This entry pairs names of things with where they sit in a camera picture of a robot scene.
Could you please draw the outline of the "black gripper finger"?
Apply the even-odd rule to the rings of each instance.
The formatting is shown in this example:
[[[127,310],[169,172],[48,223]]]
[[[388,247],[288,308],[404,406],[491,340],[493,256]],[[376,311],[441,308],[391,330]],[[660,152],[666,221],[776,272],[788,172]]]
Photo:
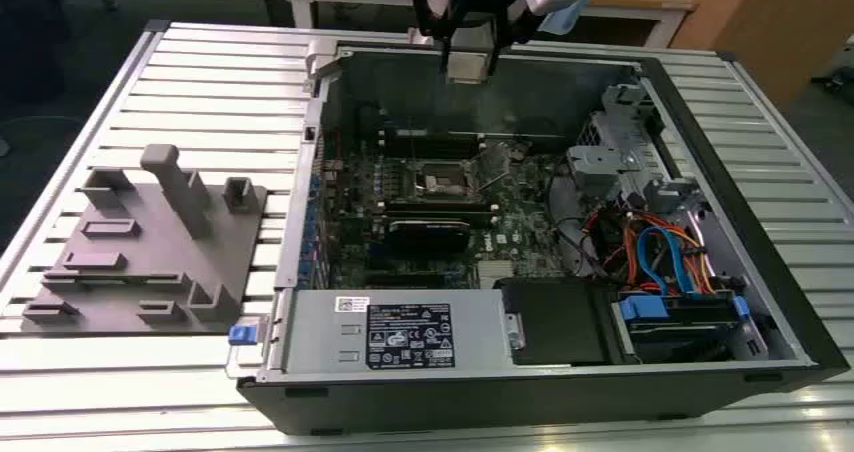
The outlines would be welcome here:
[[[520,41],[525,34],[523,23],[529,12],[525,0],[488,0],[488,6],[492,14],[492,49],[487,61],[487,74],[492,75],[501,51]]]
[[[460,0],[411,0],[417,30],[440,47],[440,72],[447,74],[452,36],[460,23]]]

